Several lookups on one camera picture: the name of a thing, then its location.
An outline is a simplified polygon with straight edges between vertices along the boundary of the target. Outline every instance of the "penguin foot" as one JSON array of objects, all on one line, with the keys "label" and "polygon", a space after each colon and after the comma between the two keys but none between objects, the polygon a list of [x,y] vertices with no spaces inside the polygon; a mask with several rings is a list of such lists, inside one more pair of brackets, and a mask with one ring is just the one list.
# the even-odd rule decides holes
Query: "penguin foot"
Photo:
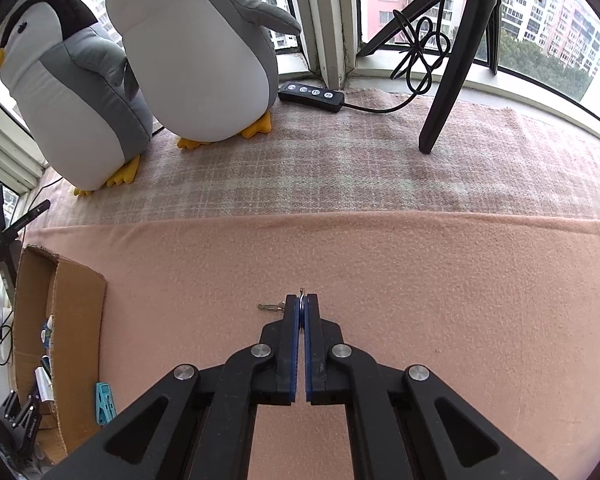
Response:
[{"label": "penguin foot", "polygon": [[264,112],[264,115],[255,121],[251,126],[247,126],[238,135],[245,139],[251,139],[255,134],[268,134],[271,131],[271,113],[269,110]]},{"label": "penguin foot", "polygon": [[184,137],[180,137],[178,139],[177,146],[181,150],[183,148],[186,148],[187,150],[195,150],[197,147],[206,146],[207,144],[210,144],[210,142],[198,142],[197,140],[189,140],[189,139],[185,139]]},{"label": "penguin foot", "polygon": [[115,186],[116,184],[131,184],[138,171],[138,164],[140,164],[140,155],[136,155],[128,163],[124,164],[119,170],[107,180],[107,187]]},{"label": "penguin foot", "polygon": [[93,191],[85,191],[78,187],[74,187],[74,196],[89,196]]}]

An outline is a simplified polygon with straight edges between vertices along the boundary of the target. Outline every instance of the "green foliage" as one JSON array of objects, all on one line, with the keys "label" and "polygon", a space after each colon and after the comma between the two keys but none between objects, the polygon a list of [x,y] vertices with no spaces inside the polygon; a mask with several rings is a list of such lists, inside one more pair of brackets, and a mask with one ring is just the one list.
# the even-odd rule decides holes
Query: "green foliage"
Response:
[{"label": "green foliage", "polygon": [[[456,30],[452,31],[452,36],[455,36]],[[487,59],[484,36],[475,57],[483,61]],[[504,30],[500,35],[499,65],[551,86],[578,102],[593,79],[584,70],[564,66],[556,57],[545,55],[535,43],[518,41]]]}]

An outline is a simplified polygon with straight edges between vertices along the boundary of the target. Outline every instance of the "brown box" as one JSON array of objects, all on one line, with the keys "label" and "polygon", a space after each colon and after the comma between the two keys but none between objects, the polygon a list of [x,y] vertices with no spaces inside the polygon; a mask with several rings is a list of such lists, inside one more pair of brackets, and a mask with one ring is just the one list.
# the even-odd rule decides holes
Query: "brown box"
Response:
[{"label": "brown box", "polygon": [[95,420],[95,385],[106,286],[94,270],[45,248],[27,246],[22,251],[13,309],[15,383],[22,402],[45,354],[40,333],[52,314],[49,357],[55,402],[41,425],[49,429],[41,429],[37,441],[55,463],[100,428]]}]

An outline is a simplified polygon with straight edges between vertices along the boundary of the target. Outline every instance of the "black remote controller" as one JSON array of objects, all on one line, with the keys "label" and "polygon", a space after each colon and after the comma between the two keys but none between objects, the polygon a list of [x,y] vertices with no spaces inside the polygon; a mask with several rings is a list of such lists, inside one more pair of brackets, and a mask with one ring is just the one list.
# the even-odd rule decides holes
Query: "black remote controller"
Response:
[{"label": "black remote controller", "polygon": [[322,108],[322,110],[334,113],[339,112],[344,104],[344,94],[342,92],[309,86],[296,81],[285,83],[278,90],[278,97],[281,101],[300,103],[301,105]]}]

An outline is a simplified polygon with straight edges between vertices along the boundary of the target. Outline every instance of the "teal clothespin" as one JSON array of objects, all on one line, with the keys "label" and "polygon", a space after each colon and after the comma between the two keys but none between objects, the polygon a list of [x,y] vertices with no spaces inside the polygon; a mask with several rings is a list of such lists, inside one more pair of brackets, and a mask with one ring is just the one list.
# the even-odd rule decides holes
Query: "teal clothespin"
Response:
[{"label": "teal clothespin", "polygon": [[96,383],[96,422],[104,426],[116,416],[111,387],[107,383]]}]

